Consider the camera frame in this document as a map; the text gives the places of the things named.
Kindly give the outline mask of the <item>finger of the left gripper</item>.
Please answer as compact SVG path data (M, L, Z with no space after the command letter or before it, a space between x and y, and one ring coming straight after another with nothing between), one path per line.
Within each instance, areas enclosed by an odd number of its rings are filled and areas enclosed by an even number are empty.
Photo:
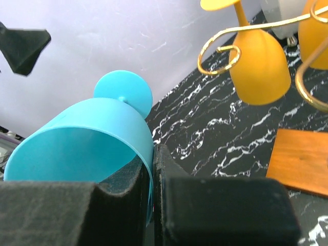
M1 24L1 53L15 74L28 76L50 41L47 30L9 29Z

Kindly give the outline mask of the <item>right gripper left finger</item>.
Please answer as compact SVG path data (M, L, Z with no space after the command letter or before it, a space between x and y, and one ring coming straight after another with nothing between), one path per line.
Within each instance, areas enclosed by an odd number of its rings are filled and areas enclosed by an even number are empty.
M135 157L101 183L1 182L1 245L142 245L149 176Z

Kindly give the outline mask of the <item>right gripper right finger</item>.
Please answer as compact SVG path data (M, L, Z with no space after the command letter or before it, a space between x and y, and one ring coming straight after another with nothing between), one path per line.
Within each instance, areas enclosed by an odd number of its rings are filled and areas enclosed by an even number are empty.
M285 187L270 178L194 177L167 146L154 148L156 245L297 245Z

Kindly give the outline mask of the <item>blue wine glass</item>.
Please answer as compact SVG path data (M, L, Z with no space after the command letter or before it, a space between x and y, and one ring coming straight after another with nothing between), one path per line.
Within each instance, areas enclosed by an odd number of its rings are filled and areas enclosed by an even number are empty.
M99 183L135 157L152 175L154 142L146 123L152 102L139 75L107 73L92 98L66 108L14 149L4 181Z

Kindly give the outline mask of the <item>yellow wine glass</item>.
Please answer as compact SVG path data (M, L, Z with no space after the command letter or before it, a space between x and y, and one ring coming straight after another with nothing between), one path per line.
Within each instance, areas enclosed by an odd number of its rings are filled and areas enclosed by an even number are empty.
M327 38L327 24L320 23L313 18L299 22L298 39L302 62L317 49ZM313 69L327 70L327 49L310 65Z
M291 86L286 56L280 43L261 29L237 31L229 51L229 63L216 71L206 71L201 60L206 49L218 39L213 36L197 59L202 74L217 75L228 70L238 97L245 103L261 106L283 97Z

